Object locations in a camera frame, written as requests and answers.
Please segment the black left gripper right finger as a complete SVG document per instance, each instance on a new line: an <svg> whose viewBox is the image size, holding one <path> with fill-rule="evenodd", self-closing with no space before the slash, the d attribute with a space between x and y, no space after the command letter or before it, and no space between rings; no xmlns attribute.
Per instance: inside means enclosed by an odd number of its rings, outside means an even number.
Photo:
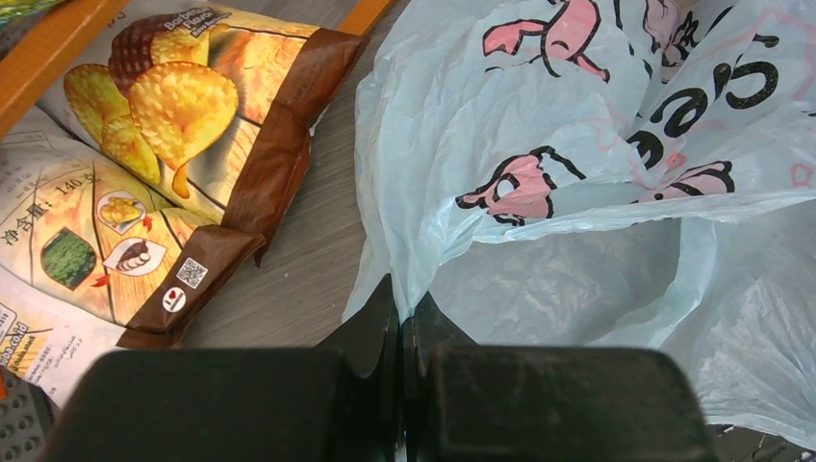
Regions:
<svg viewBox="0 0 816 462"><path fill-rule="evenodd" d="M412 461L714 461L688 379L631 347L481 346L426 295L402 325Z"/></svg>

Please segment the light blue plastic bag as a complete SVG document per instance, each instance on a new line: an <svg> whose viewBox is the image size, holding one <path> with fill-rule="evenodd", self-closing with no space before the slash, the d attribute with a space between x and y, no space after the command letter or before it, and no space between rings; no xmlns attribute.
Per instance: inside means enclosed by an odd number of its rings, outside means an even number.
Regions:
<svg viewBox="0 0 816 462"><path fill-rule="evenodd" d="M481 344L661 350L815 446L815 5L412 1L356 90L384 275Z"/></svg>

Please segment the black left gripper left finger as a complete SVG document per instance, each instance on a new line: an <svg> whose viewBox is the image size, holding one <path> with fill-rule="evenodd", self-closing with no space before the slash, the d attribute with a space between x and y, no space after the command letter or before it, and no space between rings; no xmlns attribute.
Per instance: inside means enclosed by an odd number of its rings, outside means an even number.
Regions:
<svg viewBox="0 0 816 462"><path fill-rule="evenodd" d="M46 461L394 461L399 318L385 276L315 346L122 350L97 360Z"/></svg>

